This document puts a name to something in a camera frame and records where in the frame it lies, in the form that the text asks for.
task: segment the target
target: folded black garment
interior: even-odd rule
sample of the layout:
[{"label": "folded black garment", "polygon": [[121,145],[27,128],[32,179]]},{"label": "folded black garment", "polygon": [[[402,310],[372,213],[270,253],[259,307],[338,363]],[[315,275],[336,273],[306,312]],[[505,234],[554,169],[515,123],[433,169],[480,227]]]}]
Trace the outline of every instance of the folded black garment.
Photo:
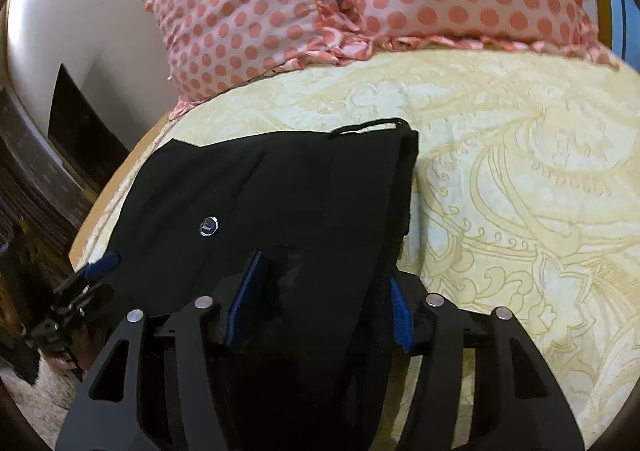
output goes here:
[{"label": "folded black garment", "polygon": [[[381,123],[395,127],[369,129]],[[108,247],[121,263],[105,279],[133,307],[172,313],[256,250],[269,262],[244,359],[227,370],[246,449],[270,438],[283,448],[368,447],[417,151],[417,132],[391,119],[201,148],[170,141],[140,169]]]}]

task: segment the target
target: paisley pattern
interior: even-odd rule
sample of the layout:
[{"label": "paisley pattern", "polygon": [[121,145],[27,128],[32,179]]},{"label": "paisley pattern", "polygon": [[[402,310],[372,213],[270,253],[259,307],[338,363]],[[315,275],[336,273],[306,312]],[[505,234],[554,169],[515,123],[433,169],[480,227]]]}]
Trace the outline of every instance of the paisley pattern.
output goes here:
[{"label": "paisley pattern", "polygon": [[[135,172],[169,139],[204,145],[392,116],[420,131],[401,268],[460,307],[509,306],[590,445],[640,377],[640,76],[627,66],[428,50],[234,89],[165,125],[129,161],[77,264],[102,254]],[[472,362],[469,354],[457,444],[468,431]],[[418,365],[397,366],[378,449],[402,430]]]}]

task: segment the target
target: bed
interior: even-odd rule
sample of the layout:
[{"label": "bed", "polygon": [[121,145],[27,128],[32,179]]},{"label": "bed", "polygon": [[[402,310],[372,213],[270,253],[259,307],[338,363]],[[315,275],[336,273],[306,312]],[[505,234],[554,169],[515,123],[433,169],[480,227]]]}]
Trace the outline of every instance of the bed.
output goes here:
[{"label": "bed", "polygon": [[[404,118],[420,132],[420,155],[399,267],[463,308],[509,306],[558,378],[586,445],[617,449],[620,437],[607,440],[612,421],[638,417],[628,399],[640,377],[639,109],[640,75],[628,65],[616,72],[532,53],[377,53],[283,73],[176,121],[162,117],[102,191],[70,256],[78,268],[102,255],[137,170],[170,139],[204,145]],[[458,444],[473,397],[467,357]],[[398,359],[375,449],[397,440],[418,367]],[[49,443],[54,419],[40,431]]]}]

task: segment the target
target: yellow patterned bed sheet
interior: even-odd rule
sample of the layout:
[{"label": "yellow patterned bed sheet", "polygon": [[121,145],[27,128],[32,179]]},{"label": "yellow patterned bed sheet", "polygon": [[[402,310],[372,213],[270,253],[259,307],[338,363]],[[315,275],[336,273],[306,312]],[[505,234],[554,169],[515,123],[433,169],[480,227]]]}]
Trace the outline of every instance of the yellow patterned bed sheet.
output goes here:
[{"label": "yellow patterned bed sheet", "polygon": [[[460,307],[509,306],[590,445],[640,377],[640,76],[628,67],[429,50],[237,88],[163,127],[79,264],[102,254],[137,168],[169,139],[204,145],[392,116],[420,132],[401,268]],[[396,369],[378,449],[402,430],[418,365]],[[457,444],[472,384],[468,356]]]}]

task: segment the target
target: button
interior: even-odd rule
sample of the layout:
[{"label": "button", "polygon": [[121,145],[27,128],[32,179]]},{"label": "button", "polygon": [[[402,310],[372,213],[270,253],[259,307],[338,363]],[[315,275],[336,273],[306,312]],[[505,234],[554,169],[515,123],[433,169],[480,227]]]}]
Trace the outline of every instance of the button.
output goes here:
[{"label": "button", "polygon": [[215,216],[210,216],[204,219],[200,224],[200,234],[202,236],[211,236],[218,230],[220,223]]}]

